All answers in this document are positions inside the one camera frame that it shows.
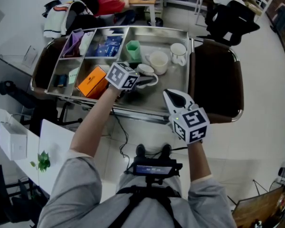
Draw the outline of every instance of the green cup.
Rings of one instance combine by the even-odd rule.
[[[131,40],[126,45],[127,51],[133,60],[141,59],[141,46],[138,40]]]

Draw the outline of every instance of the paper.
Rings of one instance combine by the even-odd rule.
[[[75,68],[68,73],[68,84],[69,85],[73,84],[75,82],[78,70],[79,70],[79,68]]]

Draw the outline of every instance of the white cup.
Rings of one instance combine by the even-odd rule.
[[[146,86],[154,86],[158,83],[158,76],[154,73],[154,69],[151,66],[146,64],[139,64],[136,68],[136,71],[146,76],[153,76],[156,79],[155,82],[151,82],[146,85],[137,85],[137,88],[144,89]]]
[[[186,65],[186,47],[181,43],[174,43],[170,46],[171,61],[181,66]]]
[[[162,75],[167,71],[169,58],[166,53],[154,51],[150,55],[145,55],[145,57],[157,75]]]

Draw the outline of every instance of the gray shirt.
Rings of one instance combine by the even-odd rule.
[[[132,185],[146,186],[145,177],[122,174],[118,189]],[[167,186],[181,193],[178,177],[165,179],[161,187]],[[117,194],[100,203],[101,195],[102,184],[93,158],[68,159],[41,212],[38,227],[109,227],[127,207],[132,194]],[[183,228],[236,227],[225,189],[213,178],[192,182],[188,200],[170,198],[170,201],[174,217]],[[123,224],[123,228],[159,227],[173,228],[174,224],[166,209],[150,198],[142,200]]]

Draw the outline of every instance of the orange box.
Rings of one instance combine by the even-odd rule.
[[[77,89],[90,99],[99,99],[105,91],[108,81],[105,79],[106,72],[97,66],[84,81],[80,83]]]

